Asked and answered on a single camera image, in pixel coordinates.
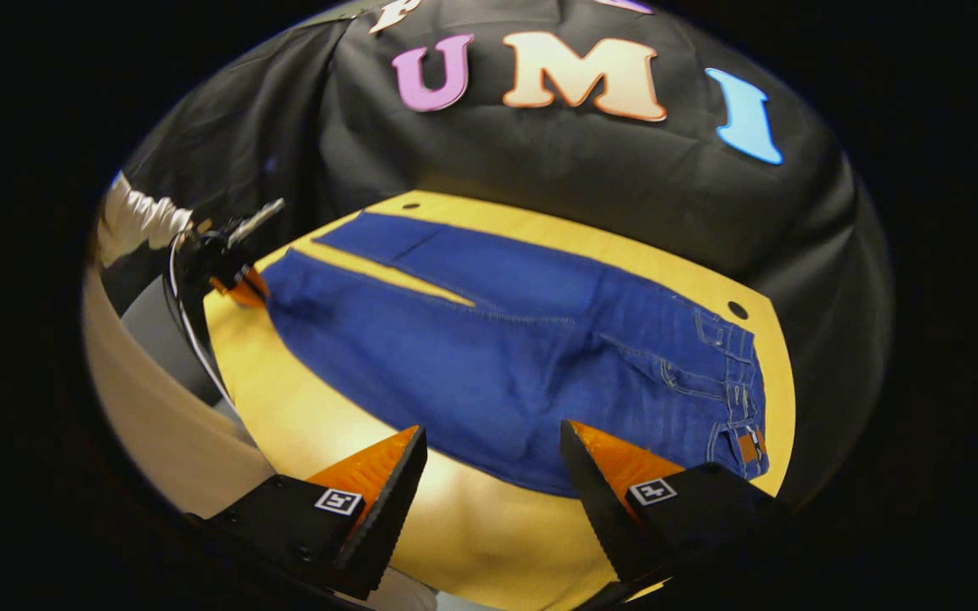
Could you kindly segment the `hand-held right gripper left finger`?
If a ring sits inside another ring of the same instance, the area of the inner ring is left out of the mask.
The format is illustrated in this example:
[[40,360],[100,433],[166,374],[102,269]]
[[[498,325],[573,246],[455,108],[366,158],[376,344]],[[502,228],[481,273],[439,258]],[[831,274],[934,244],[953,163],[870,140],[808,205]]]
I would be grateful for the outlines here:
[[207,546],[318,601],[365,601],[391,565],[427,463],[414,425],[306,479],[275,474],[212,517],[188,512]]

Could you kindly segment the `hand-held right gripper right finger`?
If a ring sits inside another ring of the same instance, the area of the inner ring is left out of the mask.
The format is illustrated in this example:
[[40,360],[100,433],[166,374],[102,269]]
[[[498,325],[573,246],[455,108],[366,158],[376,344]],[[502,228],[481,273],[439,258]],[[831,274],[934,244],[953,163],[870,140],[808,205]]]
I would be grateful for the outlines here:
[[680,467],[575,420],[559,453],[615,580],[593,606],[637,606],[694,594],[735,569],[764,569],[793,511],[717,462]]

